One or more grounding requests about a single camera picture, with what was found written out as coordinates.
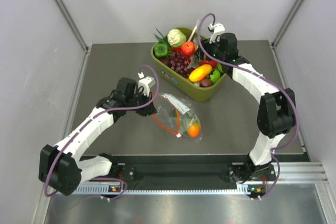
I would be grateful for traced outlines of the fake green onion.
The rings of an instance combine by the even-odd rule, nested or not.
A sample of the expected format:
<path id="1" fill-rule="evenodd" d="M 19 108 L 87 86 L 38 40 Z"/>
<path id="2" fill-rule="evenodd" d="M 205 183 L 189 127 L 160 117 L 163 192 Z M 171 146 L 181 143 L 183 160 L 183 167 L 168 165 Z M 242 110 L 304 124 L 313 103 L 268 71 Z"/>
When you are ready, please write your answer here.
<path id="1" fill-rule="evenodd" d="M 162 44 L 166 44 L 168 47 L 170 47 L 170 44 L 167 40 L 167 38 L 156 28 L 156 31 L 158 33 L 157 34 L 154 34 L 155 38 Z"/>

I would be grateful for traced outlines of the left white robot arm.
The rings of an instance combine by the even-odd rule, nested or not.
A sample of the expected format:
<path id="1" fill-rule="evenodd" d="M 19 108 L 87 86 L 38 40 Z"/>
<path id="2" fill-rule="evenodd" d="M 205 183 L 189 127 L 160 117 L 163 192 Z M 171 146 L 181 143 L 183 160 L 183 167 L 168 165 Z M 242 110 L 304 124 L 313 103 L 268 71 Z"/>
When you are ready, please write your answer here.
<path id="1" fill-rule="evenodd" d="M 139 74 L 139 80 L 121 78 L 117 88 L 102 98 L 85 120 L 67 137 L 54 146 L 45 145 L 40 151 L 38 179 L 55 191 L 68 196 L 79 184 L 97 177 L 114 180 L 119 168 L 107 154 L 81 160 L 90 145 L 127 111 L 140 116 L 156 113 L 155 94 L 151 88 L 156 78 Z"/>

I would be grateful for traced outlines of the grey fake fish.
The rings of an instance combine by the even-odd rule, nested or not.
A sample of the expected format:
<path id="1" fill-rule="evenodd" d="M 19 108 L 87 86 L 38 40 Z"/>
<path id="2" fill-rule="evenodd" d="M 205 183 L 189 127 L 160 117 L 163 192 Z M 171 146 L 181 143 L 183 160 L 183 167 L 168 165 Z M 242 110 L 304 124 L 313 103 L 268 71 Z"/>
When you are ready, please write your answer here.
<path id="1" fill-rule="evenodd" d="M 195 69 L 195 68 L 198 67 L 198 58 L 197 58 L 197 56 L 198 56 L 199 43 L 198 43 L 198 39 L 196 37 L 193 39 L 193 43 L 194 43 L 194 46 L 195 46 L 195 51 L 189 57 L 190 62 L 188 64 L 188 66 L 187 66 L 188 69 L 190 69 L 190 68 Z"/>

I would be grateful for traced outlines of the dark purple fake plum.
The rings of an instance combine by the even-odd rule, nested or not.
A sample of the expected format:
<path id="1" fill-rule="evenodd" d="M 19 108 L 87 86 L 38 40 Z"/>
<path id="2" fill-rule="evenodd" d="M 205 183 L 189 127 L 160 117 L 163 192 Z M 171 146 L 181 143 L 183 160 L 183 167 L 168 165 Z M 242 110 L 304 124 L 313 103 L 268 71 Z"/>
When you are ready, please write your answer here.
<path id="1" fill-rule="evenodd" d="M 212 85 L 213 85 L 212 82 L 208 78 L 204 78 L 199 82 L 199 86 L 201 88 L 208 88 L 211 87 Z"/>

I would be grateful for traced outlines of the purple fake grapes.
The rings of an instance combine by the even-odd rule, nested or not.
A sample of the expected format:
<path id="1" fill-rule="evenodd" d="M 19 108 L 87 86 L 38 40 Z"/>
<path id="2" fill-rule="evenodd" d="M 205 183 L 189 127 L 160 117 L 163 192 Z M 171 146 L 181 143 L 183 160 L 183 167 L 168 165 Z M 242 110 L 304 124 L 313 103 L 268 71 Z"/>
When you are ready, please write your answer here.
<path id="1" fill-rule="evenodd" d="M 169 67 L 171 70 L 175 71 L 177 74 L 184 78 L 188 78 L 191 72 L 195 69 L 192 67 L 189 68 L 188 66 L 188 58 L 182 53 L 173 52 L 171 54 L 169 59 Z"/>

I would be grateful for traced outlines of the bright green fake pepper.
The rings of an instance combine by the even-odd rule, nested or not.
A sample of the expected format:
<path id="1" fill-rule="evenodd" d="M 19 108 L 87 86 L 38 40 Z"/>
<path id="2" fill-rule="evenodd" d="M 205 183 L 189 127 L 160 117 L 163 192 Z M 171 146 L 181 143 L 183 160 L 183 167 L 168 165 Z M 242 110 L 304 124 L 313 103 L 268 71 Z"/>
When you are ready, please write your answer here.
<path id="1" fill-rule="evenodd" d="M 215 84 L 221 78 L 221 72 L 217 69 L 213 69 L 207 78 L 212 84 Z"/>

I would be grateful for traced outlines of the red fake chili pepper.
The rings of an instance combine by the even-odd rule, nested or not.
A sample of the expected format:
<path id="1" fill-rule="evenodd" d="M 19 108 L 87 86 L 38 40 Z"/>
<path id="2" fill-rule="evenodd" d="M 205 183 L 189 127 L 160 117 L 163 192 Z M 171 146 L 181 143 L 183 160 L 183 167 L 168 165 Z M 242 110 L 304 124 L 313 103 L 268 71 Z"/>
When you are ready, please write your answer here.
<path id="1" fill-rule="evenodd" d="M 176 51 L 176 52 L 180 52 L 180 53 L 182 53 L 181 48 L 172 47 L 172 49 L 173 49 L 174 51 Z"/>

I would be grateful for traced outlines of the red fake tomato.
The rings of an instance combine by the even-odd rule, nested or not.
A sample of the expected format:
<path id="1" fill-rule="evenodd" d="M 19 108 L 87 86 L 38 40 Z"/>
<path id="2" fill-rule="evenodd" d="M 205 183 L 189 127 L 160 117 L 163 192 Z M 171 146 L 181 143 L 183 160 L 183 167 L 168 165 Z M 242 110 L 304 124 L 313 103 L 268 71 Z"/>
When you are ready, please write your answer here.
<path id="1" fill-rule="evenodd" d="M 192 41 L 184 42 L 181 45 L 181 52 L 187 57 L 190 57 L 195 52 L 195 45 Z"/>

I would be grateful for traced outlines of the green fake bell pepper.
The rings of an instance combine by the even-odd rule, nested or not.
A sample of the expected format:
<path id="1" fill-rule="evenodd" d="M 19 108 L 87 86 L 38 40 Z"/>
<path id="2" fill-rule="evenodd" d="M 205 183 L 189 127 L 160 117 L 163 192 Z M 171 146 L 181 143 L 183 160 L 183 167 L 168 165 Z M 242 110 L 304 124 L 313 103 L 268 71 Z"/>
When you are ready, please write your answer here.
<path id="1" fill-rule="evenodd" d="M 169 47 L 167 44 L 158 43 L 153 48 L 154 56 L 158 59 L 165 58 L 169 55 Z"/>

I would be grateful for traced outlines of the pale green fake cabbage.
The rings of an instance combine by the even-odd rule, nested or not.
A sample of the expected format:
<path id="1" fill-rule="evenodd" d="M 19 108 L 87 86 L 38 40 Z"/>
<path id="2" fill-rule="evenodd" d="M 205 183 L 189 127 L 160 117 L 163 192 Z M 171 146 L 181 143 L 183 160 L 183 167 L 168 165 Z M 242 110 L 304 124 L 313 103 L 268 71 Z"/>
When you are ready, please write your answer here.
<path id="1" fill-rule="evenodd" d="M 167 35 L 168 43 L 171 47 L 180 48 L 187 42 L 186 36 L 179 29 L 172 29 Z"/>

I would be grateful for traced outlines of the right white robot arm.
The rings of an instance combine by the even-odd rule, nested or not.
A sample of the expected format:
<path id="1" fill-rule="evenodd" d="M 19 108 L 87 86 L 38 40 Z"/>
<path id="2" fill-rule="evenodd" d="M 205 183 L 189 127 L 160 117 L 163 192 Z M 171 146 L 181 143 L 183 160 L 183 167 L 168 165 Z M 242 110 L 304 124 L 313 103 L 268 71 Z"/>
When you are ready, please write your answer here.
<path id="1" fill-rule="evenodd" d="M 269 168 L 278 144 L 296 124 L 295 94 L 290 88 L 283 90 L 269 83 L 246 58 L 240 56 L 233 33 L 223 33 L 215 39 L 201 39 L 198 48 L 204 58 L 215 59 L 222 71 L 258 102 L 259 134 L 256 143 L 247 155 L 243 170 L 231 172 L 231 178 L 241 184 L 256 180 Z"/>

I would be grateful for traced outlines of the orange green fake mango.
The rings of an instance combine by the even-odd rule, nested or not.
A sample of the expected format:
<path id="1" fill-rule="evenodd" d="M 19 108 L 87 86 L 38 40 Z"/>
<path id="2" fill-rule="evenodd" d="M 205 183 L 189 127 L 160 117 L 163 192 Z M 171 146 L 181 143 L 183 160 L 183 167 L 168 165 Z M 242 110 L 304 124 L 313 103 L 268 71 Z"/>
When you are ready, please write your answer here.
<path id="1" fill-rule="evenodd" d="M 187 134 L 189 137 L 198 137 L 201 131 L 201 126 L 198 123 L 191 124 L 187 129 Z"/>

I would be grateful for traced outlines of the yellow fake lemon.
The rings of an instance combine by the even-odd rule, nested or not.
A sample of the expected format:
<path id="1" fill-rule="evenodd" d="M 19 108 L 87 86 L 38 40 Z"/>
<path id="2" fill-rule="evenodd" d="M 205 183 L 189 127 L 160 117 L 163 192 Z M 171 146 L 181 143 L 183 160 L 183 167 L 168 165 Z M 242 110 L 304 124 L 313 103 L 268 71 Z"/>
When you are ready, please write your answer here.
<path id="1" fill-rule="evenodd" d="M 203 71 L 203 72 L 210 72 L 212 70 L 212 66 L 209 65 L 209 64 L 204 64 L 204 65 L 201 65 L 200 66 L 200 69 Z"/>

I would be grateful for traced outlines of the clear zip top bag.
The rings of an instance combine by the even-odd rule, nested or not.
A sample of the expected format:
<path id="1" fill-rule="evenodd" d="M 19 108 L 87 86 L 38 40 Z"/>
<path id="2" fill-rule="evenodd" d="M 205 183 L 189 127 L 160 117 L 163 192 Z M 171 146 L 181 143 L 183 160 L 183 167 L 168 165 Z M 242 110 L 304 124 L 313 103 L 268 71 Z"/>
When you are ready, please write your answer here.
<path id="1" fill-rule="evenodd" d="M 155 122 L 177 138 L 194 143 L 202 140 L 201 122 L 192 104 L 169 93 L 158 93 L 154 99 Z"/>

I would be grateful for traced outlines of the red fake apple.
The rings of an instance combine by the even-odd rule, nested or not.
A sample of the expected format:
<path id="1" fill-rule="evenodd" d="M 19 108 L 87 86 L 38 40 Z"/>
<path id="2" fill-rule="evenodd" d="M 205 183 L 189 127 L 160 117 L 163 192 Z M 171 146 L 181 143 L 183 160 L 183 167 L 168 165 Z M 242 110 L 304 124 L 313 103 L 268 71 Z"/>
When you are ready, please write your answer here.
<path id="1" fill-rule="evenodd" d="M 215 60 L 207 61 L 207 64 L 211 65 L 213 69 L 217 66 L 217 62 Z"/>

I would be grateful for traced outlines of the yellow orange fake mango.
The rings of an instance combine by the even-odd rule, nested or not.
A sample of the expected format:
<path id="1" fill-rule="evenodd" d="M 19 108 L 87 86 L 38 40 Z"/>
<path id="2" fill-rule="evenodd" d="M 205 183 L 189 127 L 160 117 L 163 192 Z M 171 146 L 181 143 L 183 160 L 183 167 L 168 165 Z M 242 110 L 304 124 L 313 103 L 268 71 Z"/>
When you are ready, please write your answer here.
<path id="1" fill-rule="evenodd" d="M 201 81 L 202 79 L 204 79 L 210 72 L 203 72 L 201 69 L 200 69 L 200 66 L 196 69 L 194 69 L 188 79 L 191 81 L 191 82 L 199 82 Z"/>

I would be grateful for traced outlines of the green fake cucumber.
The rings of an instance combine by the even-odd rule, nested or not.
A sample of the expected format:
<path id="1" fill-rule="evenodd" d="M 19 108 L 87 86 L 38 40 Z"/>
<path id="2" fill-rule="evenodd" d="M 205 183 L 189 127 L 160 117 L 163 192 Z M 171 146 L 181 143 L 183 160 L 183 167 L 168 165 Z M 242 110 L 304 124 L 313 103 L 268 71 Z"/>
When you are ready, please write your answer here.
<path id="1" fill-rule="evenodd" d="M 173 111 L 171 117 L 171 126 L 173 130 L 180 133 L 187 132 L 188 127 L 193 123 L 193 117 L 189 113 L 181 114 L 179 111 Z"/>

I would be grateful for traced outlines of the olive green plastic bin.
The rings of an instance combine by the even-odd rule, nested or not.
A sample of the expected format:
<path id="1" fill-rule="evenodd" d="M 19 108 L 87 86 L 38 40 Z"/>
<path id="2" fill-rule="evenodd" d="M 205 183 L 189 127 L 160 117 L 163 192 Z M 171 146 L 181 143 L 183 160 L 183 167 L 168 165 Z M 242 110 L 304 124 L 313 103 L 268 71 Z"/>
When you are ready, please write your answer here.
<path id="1" fill-rule="evenodd" d="M 194 83 L 190 82 L 188 78 L 184 78 L 177 74 L 175 71 L 171 70 L 169 67 L 169 59 L 173 52 L 176 52 L 172 49 L 172 47 L 169 47 L 169 55 L 165 58 L 156 58 L 154 56 L 153 48 L 151 49 L 151 56 L 156 64 L 156 69 L 158 74 L 160 74 L 165 80 L 167 80 L 172 85 L 176 86 L 178 89 L 183 91 L 185 94 L 190 96 L 192 99 L 198 101 L 198 102 L 205 102 L 209 98 L 212 97 L 212 95 L 219 89 L 220 84 L 225 80 L 227 77 L 227 74 L 222 73 L 221 78 L 213 84 L 211 87 L 208 88 L 201 88 Z"/>

